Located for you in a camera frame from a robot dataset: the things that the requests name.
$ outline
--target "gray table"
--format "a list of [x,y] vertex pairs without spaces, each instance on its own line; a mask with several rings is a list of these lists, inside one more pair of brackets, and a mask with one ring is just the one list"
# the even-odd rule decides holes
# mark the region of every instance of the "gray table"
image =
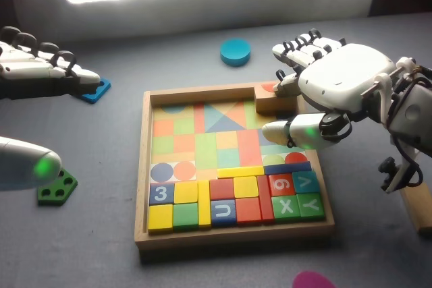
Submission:
[[[0,134],[53,149],[79,181],[61,208],[36,206],[35,190],[0,192],[0,287],[291,287],[316,270],[338,287],[430,287],[432,243],[415,233],[399,194],[384,194],[378,164],[396,156],[378,124],[362,121],[319,152],[336,236],[325,244],[173,252],[140,259],[134,214],[145,90],[273,80],[271,48],[310,28],[432,66],[432,14],[304,23],[154,39],[63,45],[112,81],[96,105],[63,96],[0,102]],[[226,67],[219,45],[242,37],[252,58]],[[432,164],[419,159],[432,186]]]

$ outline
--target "red circle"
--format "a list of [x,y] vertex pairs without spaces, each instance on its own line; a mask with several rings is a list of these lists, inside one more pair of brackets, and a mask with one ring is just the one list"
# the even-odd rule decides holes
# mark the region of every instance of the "red circle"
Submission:
[[288,153],[285,157],[285,163],[300,163],[300,162],[308,162],[308,159],[304,154],[299,152]]
[[261,84],[261,87],[263,87],[263,89],[264,89],[265,91],[268,91],[268,92],[275,92],[275,91],[273,90],[273,86],[274,86],[275,84],[277,84],[277,82],[272,82],[271,84]]
[[192,162],[180,162],[174,167],[174,177],[179,180],[191,180],[195,176],[195,166]]

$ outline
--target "orange triangle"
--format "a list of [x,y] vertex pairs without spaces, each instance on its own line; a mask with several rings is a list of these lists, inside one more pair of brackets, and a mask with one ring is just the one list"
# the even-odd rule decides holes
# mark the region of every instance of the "orange triangle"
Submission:
[[225,116],[247,129],[243,103],[236,103],[234,107],[225,114]]

